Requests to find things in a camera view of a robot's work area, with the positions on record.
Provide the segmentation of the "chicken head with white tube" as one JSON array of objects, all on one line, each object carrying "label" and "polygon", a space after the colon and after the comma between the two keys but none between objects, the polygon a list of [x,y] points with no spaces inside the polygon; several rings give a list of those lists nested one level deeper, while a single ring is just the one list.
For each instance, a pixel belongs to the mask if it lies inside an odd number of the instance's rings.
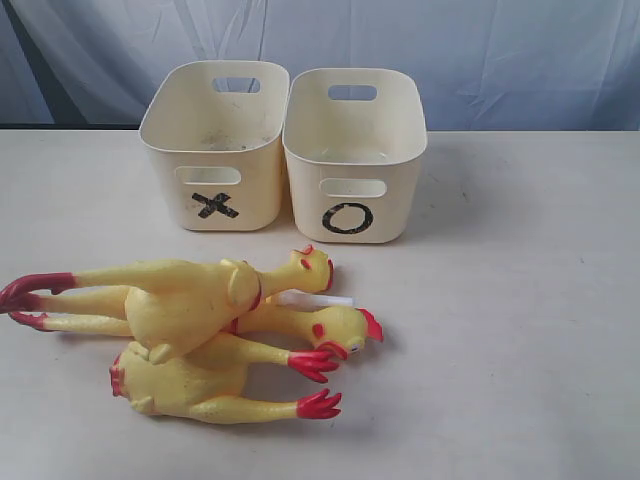
[{"label": "chicken head with white tube", "polygon": [[299,291],[285,291],[275,297],[278,305],[291,305],[302,308],[326,308],[330,306],[353,307],[354,299],[346,296],[309,294]]}]

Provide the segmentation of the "whole yellow rubber chicken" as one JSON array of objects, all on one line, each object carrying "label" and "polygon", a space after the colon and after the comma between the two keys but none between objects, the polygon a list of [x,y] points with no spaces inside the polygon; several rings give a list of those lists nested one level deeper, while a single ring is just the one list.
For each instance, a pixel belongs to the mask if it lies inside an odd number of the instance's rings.
[{"label": "whole yellow rubber chicken", "polygon": [[36,324],[47,313],[94,315],[124,321],[153,364],[185,355],[266,298],[290,289],[320,293],[334,267],[313,246],[261,272],[246,261],[141,261],[81,272],[32,274],[1,292],[1,310]]}]

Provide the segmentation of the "headless rubber chicken body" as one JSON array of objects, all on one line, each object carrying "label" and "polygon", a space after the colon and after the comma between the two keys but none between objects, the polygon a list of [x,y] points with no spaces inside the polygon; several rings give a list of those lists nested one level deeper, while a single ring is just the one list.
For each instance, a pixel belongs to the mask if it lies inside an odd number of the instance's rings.
[{"label": "headless rubber chicken body", "polygon": [[219,333],[189,354],[153,364],[136,341],[109,369],[112,394],[145,415],[190,418],[212,424],[265,423],[284,419],[331,419],[341,413],[342,395],[325,388],[290,402],[242,396],[249,366],[270,363],[325,383],[339,364],[328,351],[290,351]]}]

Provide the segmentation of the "cream bin marked X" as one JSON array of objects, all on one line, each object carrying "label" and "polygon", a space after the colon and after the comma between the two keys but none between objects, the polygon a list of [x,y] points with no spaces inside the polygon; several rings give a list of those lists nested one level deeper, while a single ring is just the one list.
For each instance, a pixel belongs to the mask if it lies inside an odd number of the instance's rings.
[{"label": "cream bin marked X", "polygon": [[173,69],[139,138],[174,220],[194,231],[254,231],[279,214],[288,71],[206,60]]}]

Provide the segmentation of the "cream bin marked O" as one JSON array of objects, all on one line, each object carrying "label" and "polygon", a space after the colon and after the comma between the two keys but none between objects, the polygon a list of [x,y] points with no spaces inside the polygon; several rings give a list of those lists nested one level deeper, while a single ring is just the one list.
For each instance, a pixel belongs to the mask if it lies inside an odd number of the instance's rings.
[{"label": "cream bin marked O", "polygon": [[411,77],[380,68],[298,75],[282,143],[302,234],[318,242],[386,243],[403,233],[428,145]]}]

